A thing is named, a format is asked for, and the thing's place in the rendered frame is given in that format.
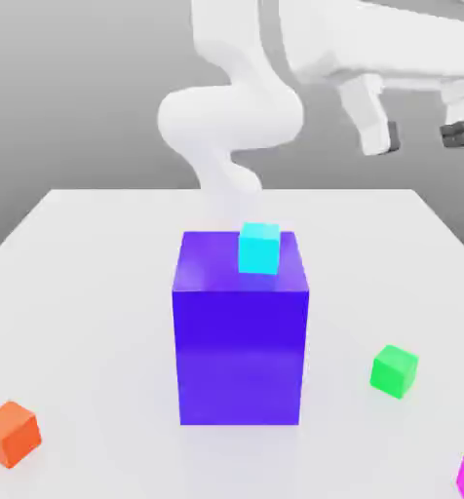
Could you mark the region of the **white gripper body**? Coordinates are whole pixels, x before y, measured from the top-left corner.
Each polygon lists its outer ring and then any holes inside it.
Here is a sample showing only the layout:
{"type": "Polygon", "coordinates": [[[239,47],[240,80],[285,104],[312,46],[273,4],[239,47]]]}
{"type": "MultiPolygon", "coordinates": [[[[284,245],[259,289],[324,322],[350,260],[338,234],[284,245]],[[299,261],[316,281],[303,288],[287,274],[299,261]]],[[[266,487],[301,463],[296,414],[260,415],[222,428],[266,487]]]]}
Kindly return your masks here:
{"type": "Polygon", "coordinates": [[[356,74],[464,79],[464,21],[361,0],[279,0],[291,72],[303,83],[356,74]]]}

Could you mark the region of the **small cyan cube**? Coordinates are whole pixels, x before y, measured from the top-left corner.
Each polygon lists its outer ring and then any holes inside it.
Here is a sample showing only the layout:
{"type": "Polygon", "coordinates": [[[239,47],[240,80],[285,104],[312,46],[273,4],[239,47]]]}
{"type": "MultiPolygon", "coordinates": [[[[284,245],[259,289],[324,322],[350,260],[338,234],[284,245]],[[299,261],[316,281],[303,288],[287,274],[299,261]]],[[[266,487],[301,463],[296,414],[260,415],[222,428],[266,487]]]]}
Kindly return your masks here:
{"type": "Polygon", "coordinates": [[[240,273],[276,275],[280,262],[279,224],[245,222],[239,234],[240,273]]]}

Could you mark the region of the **small green cube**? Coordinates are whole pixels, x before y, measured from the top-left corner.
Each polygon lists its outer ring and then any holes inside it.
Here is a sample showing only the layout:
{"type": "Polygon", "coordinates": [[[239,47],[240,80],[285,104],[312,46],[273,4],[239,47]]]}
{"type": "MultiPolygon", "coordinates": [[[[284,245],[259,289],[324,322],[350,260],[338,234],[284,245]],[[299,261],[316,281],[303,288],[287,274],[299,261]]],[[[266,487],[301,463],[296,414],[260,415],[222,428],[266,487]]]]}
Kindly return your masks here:
{"type": "Polygon", "coordinates": [[[386,345],[374,358],[370,385],[396,399],[402,399],[412,386],[418,357],[394,345],[386,345]]]}

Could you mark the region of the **small orange cube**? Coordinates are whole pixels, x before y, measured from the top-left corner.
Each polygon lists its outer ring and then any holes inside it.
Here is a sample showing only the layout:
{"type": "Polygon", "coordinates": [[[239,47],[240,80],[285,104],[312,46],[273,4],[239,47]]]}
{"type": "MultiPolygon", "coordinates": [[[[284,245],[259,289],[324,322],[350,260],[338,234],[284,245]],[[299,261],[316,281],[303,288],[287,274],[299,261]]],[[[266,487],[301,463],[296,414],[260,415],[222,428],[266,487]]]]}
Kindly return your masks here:
{"type": "Polygon", "coordinates": [[[0,464],[12,469],[42,443],[36,415],[18,403],[0,406],[0,464]]]}

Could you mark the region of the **large purple box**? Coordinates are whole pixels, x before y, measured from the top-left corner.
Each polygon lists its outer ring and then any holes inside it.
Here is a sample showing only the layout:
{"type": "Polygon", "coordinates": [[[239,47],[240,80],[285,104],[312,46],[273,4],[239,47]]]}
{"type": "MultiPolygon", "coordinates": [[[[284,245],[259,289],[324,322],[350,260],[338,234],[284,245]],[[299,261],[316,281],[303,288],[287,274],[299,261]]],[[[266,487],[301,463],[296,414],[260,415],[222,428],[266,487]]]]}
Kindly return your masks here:
{"type": "Polygon", "coordinates": [[[296,237],[275,275],[238,269],[236,232],[186,231],[172,289],[183,425],[299,421],[309,286],[296,237]]]}

